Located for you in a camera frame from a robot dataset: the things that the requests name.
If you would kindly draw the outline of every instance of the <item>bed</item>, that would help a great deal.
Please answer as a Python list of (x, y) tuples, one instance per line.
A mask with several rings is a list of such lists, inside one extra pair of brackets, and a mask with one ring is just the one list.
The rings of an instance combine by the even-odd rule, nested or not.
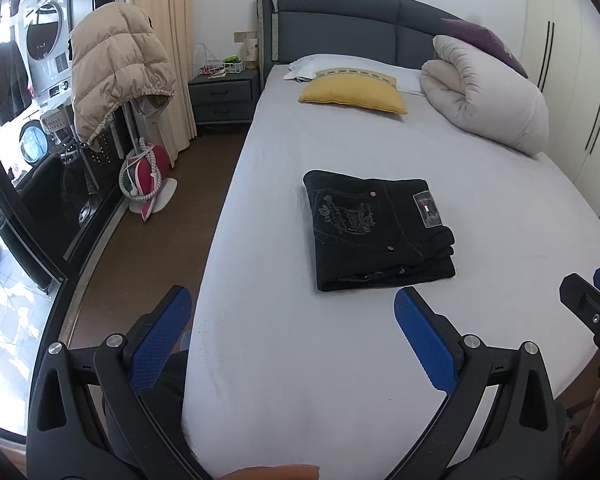
[[(305, 84), (283, 80), (286, 64), (317, 52), (419, 68), (433, 57), (439, 17), (450, 15), (412, 0), (258, 6), (266, 85), (190, 341), (182, 428), (198, 461), (215, 478), (310, 463), (323, 479), (382, 479), (444, 398), (395, 320), (396, 288), (316, 289), (309, 170), (425, 179), (454, 232), (457, 275), (416, 289), (460, 333), (505, 348), (535, 341), (560, 394), (595, 352), (558, 298), (564, 276), (591, 279), (600, 267), (600, 221), (573, 184), (543, 153), (462, 132), (422, 95), (404, 93), (409, 113), (397, 118), (300, 104)], [(493, 397), (488, 390), (456, 460), (471, 451)]]

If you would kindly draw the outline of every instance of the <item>tiled floor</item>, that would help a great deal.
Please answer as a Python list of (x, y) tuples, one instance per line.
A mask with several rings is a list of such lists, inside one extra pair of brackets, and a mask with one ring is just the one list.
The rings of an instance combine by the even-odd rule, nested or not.
[[(180, 154), (173, 201), (147, 224), (126, 213), (96, 266), (80, 304), (71, 348), (100, 344), (125, 333), (171, 285), (186, 286), (194, 301), (224, 197), (246, 130), (207, 134)], [(562, 394), (571, 406), (595, 393), (599, 359)]]
[(58, 286), (38, 289), (0, 238), (0, 427), (26, 434), (30, 374)]

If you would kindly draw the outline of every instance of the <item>glass sliding door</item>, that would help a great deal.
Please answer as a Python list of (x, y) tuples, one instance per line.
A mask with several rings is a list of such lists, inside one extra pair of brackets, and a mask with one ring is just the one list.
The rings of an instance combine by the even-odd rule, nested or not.
[(0, 431), (21, 442), (36, 361), (122, 198), (125, 125), (99, 152), (72, 127), (70, 32), (106, 1), (0, 0)]

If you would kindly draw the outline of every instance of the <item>white wardrobe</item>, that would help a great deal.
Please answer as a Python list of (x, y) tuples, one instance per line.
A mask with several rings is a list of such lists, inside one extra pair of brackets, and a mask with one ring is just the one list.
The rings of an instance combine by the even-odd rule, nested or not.
[(590, 0), (528, 0), (520, 62), (549, 108), (547, 155), (600, 215), (600, 15)]

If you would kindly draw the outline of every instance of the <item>embroidered pattern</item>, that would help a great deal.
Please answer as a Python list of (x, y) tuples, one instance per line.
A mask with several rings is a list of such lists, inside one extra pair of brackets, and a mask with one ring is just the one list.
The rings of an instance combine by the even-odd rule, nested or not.
[(372, 70), (364, 70), (362, 68), (330, 68), (328, 70), (320, 70), (315, 74), (315, 78), (319, 79), (321, 77), (326, 77), (328, 75), (334, 74), (357, 74), (364, 75), (373, 79), (377, 79), (379, 81), (384, 81), (385, 83), (391, 85), (395, 88), (397, 84), (397, 80), (395, 77), (391, 77), (387, 74), (383, 74), (381, 72), (373, 72)]
[(334, 204), (331, 195), (325, 195), (318, 211), (340, 234), (366, 235), (376, 225), (371, 204), (360, 203), (357, 209), (351, 209)]

